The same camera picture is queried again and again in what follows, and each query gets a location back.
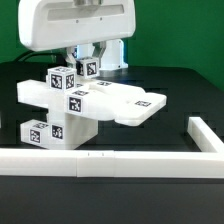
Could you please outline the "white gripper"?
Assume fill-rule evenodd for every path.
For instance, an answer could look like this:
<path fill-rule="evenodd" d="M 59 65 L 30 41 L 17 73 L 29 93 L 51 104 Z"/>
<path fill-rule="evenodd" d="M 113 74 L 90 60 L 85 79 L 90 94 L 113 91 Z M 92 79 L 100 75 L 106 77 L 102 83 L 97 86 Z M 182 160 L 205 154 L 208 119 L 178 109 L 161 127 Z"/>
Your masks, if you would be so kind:
<path fill-rule="evenodd" d="M 20 0 L 18 27 L 20 42 L 30 50 L 66 48 L 73 69 L 75 45 L 94 43 L 92 56 L 101 67 L 105 41 L 135 32 L 134 0 Z"/>

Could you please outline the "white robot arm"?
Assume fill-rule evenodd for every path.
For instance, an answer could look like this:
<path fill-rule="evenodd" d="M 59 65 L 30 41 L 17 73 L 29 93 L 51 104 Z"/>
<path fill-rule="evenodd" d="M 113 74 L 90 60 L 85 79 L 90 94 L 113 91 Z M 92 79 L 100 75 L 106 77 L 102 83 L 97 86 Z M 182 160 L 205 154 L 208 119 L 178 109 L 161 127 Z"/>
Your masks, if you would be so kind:
<path fill-rule="evenodd" d="M 33 51 L 94 45 L 103 70 L 124 68 L 122 40 L 136 29 L 134 0 L 20 0 L 20 42 Z"/>

